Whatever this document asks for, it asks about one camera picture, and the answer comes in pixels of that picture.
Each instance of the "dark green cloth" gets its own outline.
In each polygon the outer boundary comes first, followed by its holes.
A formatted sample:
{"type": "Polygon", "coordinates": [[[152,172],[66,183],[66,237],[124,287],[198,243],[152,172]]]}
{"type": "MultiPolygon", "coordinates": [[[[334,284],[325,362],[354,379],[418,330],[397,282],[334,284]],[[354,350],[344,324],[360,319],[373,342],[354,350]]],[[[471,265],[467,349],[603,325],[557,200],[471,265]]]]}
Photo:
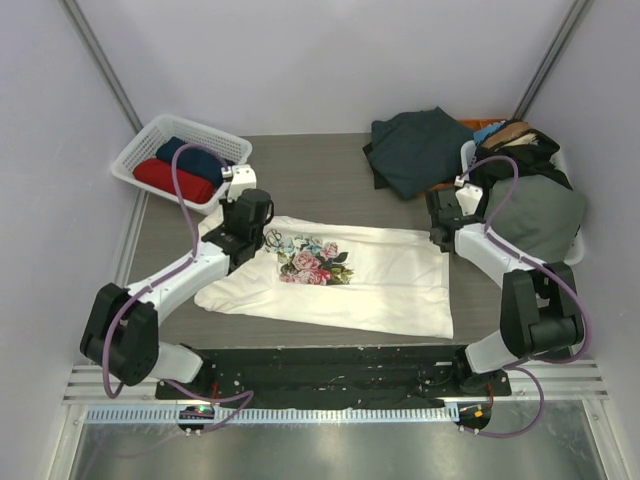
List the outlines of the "dark green cloth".
{"type": "MultiPolygon", "coordinates": [[[[507,194],[513,179],[491,189],[485,219],[507,194]]],[[[548,263],[563,262],[586,208],[584,195],[543,175],[518,179],[511,199],[491,227],[520,250],[548,263]]]]}
{"type": "Polygon", "coordinates": [[[404,199],[462,173],[460,147],[473,130],[441,108],[406,112],[371,124],[371,168],[404,199]]]}

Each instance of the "wall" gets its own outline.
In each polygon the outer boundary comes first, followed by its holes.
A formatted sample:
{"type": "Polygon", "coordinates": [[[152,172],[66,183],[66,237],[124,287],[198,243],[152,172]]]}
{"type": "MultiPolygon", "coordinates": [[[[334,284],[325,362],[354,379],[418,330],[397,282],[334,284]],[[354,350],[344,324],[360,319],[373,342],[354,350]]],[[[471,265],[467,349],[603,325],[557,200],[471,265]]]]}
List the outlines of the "wall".
{"type": "Polygon", "coordinates": [[[562,144],[574,184],[589,197],[583,226],[587,256],[576,269],[578,288],[595,317],[593,354],[635,453],[640,444],[640,417],[634,413],[640,395],[640,62],[634,53],[639,22],[637,1],[594,2],[527,118],[562,144]]]}
{"type": "Polygon", "coordinates": [[[509,116],[569,0],[79,0],[142,121],[352,133],[509,116]]]}
{"type": "Polygon", "coordinates": [[[0,43],[0,465],[34,480],[131,213],[108,166],[133,132],[57,2],[6,5],[0,43]]]}

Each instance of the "green leaf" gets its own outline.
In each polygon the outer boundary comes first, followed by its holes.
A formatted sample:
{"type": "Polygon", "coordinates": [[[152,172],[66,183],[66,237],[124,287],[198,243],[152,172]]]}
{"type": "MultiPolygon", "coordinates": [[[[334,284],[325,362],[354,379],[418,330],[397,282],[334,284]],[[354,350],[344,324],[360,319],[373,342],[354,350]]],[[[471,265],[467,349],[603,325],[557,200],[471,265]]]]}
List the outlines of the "green leaf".
{"type": "Polygon", "coordinates": [[[336,258],[333,259],[333,263],[342,263],[347,259],[347,256],[349,255],[349,252],[342,252],[340,255],[338,255],[336,258]]]}

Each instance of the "folded red towel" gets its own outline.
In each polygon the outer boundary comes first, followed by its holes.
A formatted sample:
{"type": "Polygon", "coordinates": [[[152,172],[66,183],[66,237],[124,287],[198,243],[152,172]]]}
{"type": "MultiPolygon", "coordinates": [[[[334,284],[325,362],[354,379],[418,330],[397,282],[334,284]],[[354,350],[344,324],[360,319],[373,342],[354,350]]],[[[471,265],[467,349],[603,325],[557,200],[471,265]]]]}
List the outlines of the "folded red towel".
{"type": "MultiPolygon", "coordinates": [[[[162,160],[157,158],[145,160],[133,170],[133,176],[147,185],[176,194],[171,178],[171,165],[162,160]]],[[[182,170],[178,170],[178,183],[184,199],[194,203],[207,203],[215,192],[211,182],[182,170]]]]}

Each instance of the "plastic basket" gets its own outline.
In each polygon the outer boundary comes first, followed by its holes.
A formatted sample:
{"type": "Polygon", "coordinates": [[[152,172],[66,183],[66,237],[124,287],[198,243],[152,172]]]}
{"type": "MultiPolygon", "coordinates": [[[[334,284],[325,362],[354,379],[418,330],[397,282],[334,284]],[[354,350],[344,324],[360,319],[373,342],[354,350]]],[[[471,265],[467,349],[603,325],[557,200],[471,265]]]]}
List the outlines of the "plastic basket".
{"type": "MultiPolygon", "coordinates": [[[[462,148],[460,149],[462,171],[465,171],[469,167],[475,153],[476,144],[473,142],[473,140],[469,140],[462,146],[462,148]]],[[[567,161],[564,157],[562,149],[558,150],[558,152],[551,157],[551,163],[553,163],[558,170],[564,172],[567,178],[570,178],[569,169],[567,168],[567,161]]],[[[571,247],[569,247],[569,251],[567,252],[567,256],[564,259],[564,263],[566,263],[567,265],[577,265],[582,261],[583,258],[584,240],[582,238],[582,232],[578,231],[578,234],[574,238],[571,247]]]]}
{"type": "MultiPolygon", "coordinates": [[[[188,143],[209,147],[222,158],[232,160],[238,165],[247,162],[252,150],[251,143],[235,135],[175,115],[165,114],[154,118],[131,140],[111,165],[111,173],[136,187],[178,203],[178,197],[175,195],[140,182],[133,176],[134,168],[145,160],[155,157],[158,147],[171,137],[178,137],[188,143]]],[[[229,185],[224,184],[207,203],[200,204],[185,200],[185,204],[191,210],[209,215],[216,209],[218,200],[224,195],[227,188],[229,185]]]]}

